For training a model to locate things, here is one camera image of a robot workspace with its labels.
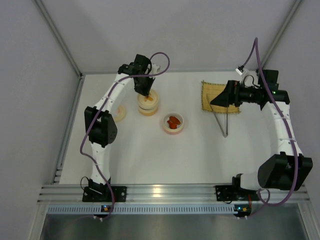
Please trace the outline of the red chicken drumstick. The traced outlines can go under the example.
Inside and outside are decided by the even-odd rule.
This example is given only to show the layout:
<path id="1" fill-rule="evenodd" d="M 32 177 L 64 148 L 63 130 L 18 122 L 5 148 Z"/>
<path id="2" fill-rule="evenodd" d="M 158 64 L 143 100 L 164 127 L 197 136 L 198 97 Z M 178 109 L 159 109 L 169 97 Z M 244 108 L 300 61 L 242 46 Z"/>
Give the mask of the red chicken drumstick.
<path id="1" fill-rule="evenodd" d="M 168 120 L 167 123 L 168 123 L 169 128 L 172 130 L 177 129 L 177 127 L 178 127 L 178 125 L 176 123 L 172 122 L 171 120 Z"/>

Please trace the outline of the cream lid pink valve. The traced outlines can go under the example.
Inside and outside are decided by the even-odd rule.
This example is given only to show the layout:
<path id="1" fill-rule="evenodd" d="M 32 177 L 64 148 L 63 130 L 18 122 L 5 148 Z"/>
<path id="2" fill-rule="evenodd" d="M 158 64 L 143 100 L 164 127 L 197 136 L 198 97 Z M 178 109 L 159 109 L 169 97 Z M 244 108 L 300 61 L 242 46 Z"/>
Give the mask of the cream lid pink valve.
<path id="1" fill-rule="evenodd" d="M 120 105 L 116 110 L 114 121 L 116 123 L 121 122 L 126 117 L 126 113 L 126 107 L 124 105 Z"/>

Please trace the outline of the cream lunch box lid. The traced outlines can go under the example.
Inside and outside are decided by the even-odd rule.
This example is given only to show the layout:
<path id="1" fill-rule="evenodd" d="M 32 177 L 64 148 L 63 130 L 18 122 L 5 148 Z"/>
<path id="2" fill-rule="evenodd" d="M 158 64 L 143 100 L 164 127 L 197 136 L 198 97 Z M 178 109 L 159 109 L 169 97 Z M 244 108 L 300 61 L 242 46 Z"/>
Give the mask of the cream lunch box lid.
<path id="1" fill-rule="evenodd" d="M 138 94 L 137 102 L 138 106 L 144 110 L 156 109 L 159 105 L 158 93 L 154 89 L 151 89 L 148 96 Z"/>

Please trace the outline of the steel food tongs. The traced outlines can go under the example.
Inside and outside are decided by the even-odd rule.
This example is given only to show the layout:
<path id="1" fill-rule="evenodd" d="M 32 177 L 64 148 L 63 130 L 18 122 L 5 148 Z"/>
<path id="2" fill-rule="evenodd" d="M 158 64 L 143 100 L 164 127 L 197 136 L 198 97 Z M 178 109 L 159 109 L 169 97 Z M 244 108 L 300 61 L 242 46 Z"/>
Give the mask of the steel food tongs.
<path id="1" fill-rule="evenodd" d="M 220 129 L 220 131 L 222 133 L 222 136 L 224 138 L 227 138 L 228 135 L 229 135 L 229 109 L 226 108 L 226 112 L 225 112 L 225 128 L 224 128 L 222 123 L 221 123 L 221 121 L 220 121 L 220 119 L 218 118 L 217 113 L 214 110 L 213 105 L 211 105 L 211 100 L 210 100 L 208 94 L 206 95 L 206 100 L 207 100 L 207 102 L 209 104 L 209 107 L 210 107 L 210 109 L 211 109 L 211 111 L 212 111 L 212 113 L 214 115 L 214 118 L 215 118 L 215 120 L 216 120 L 216 122 L 217 122 L 217 124 L 219 126 L 219 129 Z"/>

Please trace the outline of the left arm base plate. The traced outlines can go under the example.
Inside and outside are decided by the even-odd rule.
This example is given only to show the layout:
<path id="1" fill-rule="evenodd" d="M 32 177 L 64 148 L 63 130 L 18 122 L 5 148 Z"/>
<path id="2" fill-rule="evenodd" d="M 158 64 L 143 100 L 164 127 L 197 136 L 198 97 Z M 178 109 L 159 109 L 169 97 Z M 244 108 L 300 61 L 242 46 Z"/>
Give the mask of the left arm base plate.
<path id="1" fill-rule="evenodd" d="M 111 186 L 114 201 L 115 202 L 126 202 L 127 197 L 127 187 L 126 186 Z M 93 188 L 86 186 L 84 188 L 84 192 L 82 195 L 82 201 L 88 203 L 102 203 L 102 202 L 112 202 L 112 195 L 110 189 L 107 185 L 103 186 L 102 188 Z"/>

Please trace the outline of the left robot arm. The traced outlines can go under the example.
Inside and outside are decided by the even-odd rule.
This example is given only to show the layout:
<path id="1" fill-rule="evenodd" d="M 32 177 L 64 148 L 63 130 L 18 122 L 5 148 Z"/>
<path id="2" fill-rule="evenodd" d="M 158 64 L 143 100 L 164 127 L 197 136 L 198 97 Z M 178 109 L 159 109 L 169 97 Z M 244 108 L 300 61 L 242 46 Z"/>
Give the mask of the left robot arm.
<path id="1" fill-rule="evenodd" d="M 111 144 L 115 141 L 118 129 L 113 115 L 128 91 L 134 90 L 148 96 L 155 78 L 152 62 L 144 55 L 136 55 L 133 62 L 119 67 L 111 87 L 93 106 L 84 110 L 85 136 L 80 145 L 80 153 L 93 160 L 89 187 L 100 194 L 109 191 L 109 165 Z"/>

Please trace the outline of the orange fried chicken wing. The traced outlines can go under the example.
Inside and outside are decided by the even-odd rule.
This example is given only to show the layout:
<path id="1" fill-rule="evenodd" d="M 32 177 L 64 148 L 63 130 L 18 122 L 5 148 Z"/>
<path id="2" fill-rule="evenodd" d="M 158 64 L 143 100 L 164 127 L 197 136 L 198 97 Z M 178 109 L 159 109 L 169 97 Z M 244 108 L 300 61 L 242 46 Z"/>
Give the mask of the orange fried chicken wing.
<path id="1" fill-rule="evenodd" d="M 170 116 L 170 117 L 169 117 L 169 120 L 170 120 L 172 123 L 176 124 L 176 125 L 180 125 L 180 124 L 181 124 L 180 120 L 179 120 L 177 117 L 175 117 L 175 116 Z"/>

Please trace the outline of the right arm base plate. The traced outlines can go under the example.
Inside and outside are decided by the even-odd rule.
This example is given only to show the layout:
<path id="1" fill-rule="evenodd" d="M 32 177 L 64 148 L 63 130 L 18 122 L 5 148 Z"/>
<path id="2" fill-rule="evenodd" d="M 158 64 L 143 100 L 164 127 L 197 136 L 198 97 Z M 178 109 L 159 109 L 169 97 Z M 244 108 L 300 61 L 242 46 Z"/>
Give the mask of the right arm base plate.
<path id="1" fill-rule="evenodd" d="M 218 202 L 259 200 L 258 195 L 254 190 L 237 188 L 232 185 L 216 185 L 214 188 Z"/>

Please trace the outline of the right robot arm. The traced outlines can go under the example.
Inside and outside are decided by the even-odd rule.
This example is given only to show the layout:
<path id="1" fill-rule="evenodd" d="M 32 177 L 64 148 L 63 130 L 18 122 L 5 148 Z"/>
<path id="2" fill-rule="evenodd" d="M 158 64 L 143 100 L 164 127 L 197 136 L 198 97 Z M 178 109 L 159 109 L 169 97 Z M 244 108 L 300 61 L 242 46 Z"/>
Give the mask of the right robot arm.
<path id="1" fill-rule="evenodd" d="M 278 89 L 278 74 L 277 70 L 263 70 L 258 83 L 251 86 L 245 84 L 245 78 L 228 80 L 221 93 L 206 97 L 211 108 L 257 104 L 265 118 L 271 156 L 257 171 L 233 177 L 241 190 L 277 189 L 292 194 L 301 188 L 313 168 L 313 160 L 304 156 L 294 136 L 289 95 Z"/>

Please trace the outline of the orange lunch box bowl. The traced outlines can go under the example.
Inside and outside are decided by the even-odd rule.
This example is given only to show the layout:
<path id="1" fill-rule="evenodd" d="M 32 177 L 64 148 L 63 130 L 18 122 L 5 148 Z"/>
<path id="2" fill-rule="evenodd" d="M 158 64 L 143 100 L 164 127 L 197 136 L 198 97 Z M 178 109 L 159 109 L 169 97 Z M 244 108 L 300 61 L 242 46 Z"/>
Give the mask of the orange lunch box bowl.
<path id="1" fill-rule="evenodd" d="M 154 115 L 158 111 L 159 105 L 156 104 L 154 106 L 146 106 L 146 105 L 138 105 L 138 111 L 147 117 Z"/>

